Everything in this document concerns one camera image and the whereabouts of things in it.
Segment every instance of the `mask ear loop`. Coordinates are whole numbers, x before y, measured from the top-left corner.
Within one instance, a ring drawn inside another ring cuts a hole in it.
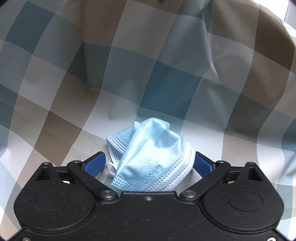
[[[116,165],[116,164],[114,164],[114,163],[112,163],[112,162],[109,162],[109,163],[106,163],[106,164],[105,164],[105,168],[106,168],[107,172],[109,172],[110,175],[115,176],[115,173],[112,172],[112,170],[109,168],[108,165],[111,165],[112,167],[114,167],[115,170],[117,170],[118,165]]]

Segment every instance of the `blue surgical mask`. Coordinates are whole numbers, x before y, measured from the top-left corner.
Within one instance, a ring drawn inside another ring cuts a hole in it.
[[[107,142],[116,169],[111,185],[124,191],[171,191],[195,159],[194,148],[157,118],[135,122]]]

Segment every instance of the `plaid cloth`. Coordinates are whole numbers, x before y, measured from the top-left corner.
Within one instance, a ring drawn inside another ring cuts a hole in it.
[[[296,237],[296,31],[251,0],[9,0],[0,8],[0,235],[44,161],[163,119],[210,159],[256,162]],[[106,171],[97,177],[106,185]]]

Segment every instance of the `blue gripper pad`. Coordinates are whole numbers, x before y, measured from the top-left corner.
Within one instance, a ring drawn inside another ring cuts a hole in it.
[[[100,151],[82,162],[82,169],[92,177],[96,177],[104,169],[105,164],[105,153]]]
[[[201,153],[196,152],[193,168],[199,173],[199,175],[201,175],[202,178],[212,172],[215,167],[215,162],[202,155]]]

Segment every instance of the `metal screw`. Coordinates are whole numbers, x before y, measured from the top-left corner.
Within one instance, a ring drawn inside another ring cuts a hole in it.
[[[112,190],[104,190],[101,192],[101,196],[104,198],[113,198],[116,196],[116,192]]]
[[[184,192],[182,192],[182,195],[187,198],[193,198],[197,195],[197,193],[193,190],[185,190]]]
[[[147,201],[151,201],[151,200],[153,199],[153,197],[151,197],[151,196],[147,196],[147,197],[145,197],[145,199],[146,199]]]

